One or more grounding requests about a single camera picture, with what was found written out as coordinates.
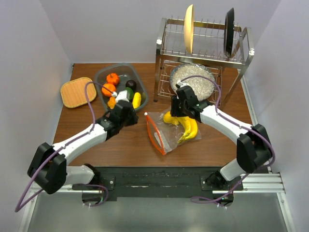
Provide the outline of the dark purple fake plum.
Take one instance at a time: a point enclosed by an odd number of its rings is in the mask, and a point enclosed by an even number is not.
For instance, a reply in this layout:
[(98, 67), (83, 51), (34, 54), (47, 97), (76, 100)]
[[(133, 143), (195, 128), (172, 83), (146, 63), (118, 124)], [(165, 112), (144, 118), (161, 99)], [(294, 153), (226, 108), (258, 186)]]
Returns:
[(135, 90), (136, 90), (136, 87), (137, 87), (137, 83), (136, 83), (134, 80), (130, 79), (130, 80), (128, 80), (128, 81), (126, 82), (126, 87), (129, 87), (129, 88), (131, 88), (133, 91), (135, 91)]

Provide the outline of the green fake lime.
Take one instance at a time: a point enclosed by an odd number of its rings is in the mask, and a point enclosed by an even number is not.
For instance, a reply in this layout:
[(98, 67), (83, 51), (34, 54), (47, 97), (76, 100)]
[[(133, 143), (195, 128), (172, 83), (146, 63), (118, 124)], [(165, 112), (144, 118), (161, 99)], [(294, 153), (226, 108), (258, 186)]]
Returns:
[(134, 97), (134, 91), (133, 91), (133, 89), (131, 89), (130, 87), (126, 87), (125, 90), (126, 90), (127, 93), (128, 93), (128, 100), (129, 100), (129, 101), (133, 100), (133, 97)]

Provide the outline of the orange fake food piece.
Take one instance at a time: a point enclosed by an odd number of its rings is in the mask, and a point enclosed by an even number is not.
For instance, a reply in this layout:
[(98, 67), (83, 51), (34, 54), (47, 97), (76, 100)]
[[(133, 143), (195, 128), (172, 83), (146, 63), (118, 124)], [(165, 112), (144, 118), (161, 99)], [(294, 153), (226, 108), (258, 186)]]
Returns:
[(116, 99), (115, 97), (111, 96), (107, 102), (107, 106), (110, 108), (110, 109), (113, 109), (116, 105)]

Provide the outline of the clear zip top bag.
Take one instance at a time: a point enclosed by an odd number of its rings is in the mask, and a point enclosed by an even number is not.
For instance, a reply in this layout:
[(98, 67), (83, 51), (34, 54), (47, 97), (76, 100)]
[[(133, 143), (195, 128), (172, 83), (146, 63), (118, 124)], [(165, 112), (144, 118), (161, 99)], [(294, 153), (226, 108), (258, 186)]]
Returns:
[(197, 136), (194, 139), (179, 144), (178, 140), (183, 135), (184, 128), (181, 123), (178, 126), (164, 123), (163, 116), (167, 111), (170, 111), (170, 108), (162, 112), (144, 113), (150, 141), (162, 155), (166, 155), (183, 144), (201, 139), (201, 133), (198, 128)]

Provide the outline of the small orange fake pumpkin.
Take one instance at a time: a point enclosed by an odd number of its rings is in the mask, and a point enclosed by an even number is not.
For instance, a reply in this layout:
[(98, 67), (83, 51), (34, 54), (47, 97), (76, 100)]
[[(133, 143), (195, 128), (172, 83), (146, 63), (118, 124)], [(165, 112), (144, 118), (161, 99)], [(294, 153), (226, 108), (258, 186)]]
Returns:
[(106, 81), (116, 86), (120, 83), (120, 77), (116, 73), (110, 73), (106, 76)]

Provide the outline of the yellow fake corn cob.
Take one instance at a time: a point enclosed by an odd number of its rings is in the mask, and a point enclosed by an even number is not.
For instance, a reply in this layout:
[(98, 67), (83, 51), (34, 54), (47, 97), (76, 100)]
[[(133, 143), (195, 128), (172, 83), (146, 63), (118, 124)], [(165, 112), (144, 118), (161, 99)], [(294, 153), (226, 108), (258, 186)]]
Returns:
[(141, 104), (141, 94), (139, 92), (136, 92), (133, 96), (132, 105), (134, 109), (137, 109), (140, 107)]

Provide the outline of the yellow fake banana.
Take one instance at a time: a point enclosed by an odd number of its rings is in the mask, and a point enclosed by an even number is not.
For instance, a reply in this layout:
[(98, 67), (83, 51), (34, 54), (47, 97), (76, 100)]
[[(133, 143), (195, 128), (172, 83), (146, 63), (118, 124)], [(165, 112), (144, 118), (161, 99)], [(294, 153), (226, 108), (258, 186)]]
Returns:
[(178, 117), (178, 121), (182, 124), (184, 128), (184, 133), (178, 140), (178, 143), (181, 144), (185, 141), (194, 139), (198, 133), (198, 126), (194, 119), (191, 119), (188, 116)]

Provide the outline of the orange fake fruit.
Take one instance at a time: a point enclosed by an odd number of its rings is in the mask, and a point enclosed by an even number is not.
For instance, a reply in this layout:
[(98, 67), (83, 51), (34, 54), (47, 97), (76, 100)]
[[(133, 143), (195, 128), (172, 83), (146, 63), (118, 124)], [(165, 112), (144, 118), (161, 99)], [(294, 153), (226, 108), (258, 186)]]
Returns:
[(102, 94), (106, 97), (111, 97), (112, 93), (116, 91), (116, 87), (114, 84), (105, 83), (101, 88)]

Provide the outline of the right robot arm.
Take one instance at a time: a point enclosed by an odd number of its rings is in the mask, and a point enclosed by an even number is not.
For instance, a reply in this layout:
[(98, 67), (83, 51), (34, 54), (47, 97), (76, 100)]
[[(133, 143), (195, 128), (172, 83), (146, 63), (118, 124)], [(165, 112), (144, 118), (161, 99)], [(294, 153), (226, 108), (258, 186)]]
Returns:
[(179, 88), (177, 95), (172, 96), (170, 113), (209, 125), (236, 144), (236, 158), (207, 178), (209, 184), (221, 190), (231, 186), (232, 180), (241, 174), (251, 174), (273, 158), (274, 152), (264, 126), (243, 123), (220, 111), (208, 100), (199, 101), (189, 86)]

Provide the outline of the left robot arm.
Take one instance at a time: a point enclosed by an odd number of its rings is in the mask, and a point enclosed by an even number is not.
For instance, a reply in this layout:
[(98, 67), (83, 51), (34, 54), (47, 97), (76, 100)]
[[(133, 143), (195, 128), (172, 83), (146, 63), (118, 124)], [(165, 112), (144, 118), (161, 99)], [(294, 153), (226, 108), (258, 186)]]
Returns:
[(53, 145), (39, 145), (28, 176), (48, 194), (57, 192), (64, 185), (80, 184), (96, 189), (101, 184), (100, 173), (92, 165), (73, 167), (70, 163), (90, 148), (117, 135), (123, 127), (137, 122), (132, 103), (120, 100), (84, 131)]

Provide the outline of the yellow fake squash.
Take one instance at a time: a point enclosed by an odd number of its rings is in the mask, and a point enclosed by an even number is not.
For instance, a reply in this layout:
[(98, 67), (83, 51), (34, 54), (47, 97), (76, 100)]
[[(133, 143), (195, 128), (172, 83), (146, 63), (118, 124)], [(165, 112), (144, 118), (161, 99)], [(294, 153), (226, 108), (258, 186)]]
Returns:
[(170, 114), (170, 111), (167, 111), (164, 114), (163, 121), (164, 121), (164, 123), (171, 124), (171, 125), (174, 125), (174, 126), (178, 126), (179, 123), (180, 123), (179, 120), (177, 119), (177, 117), (174, 117)]

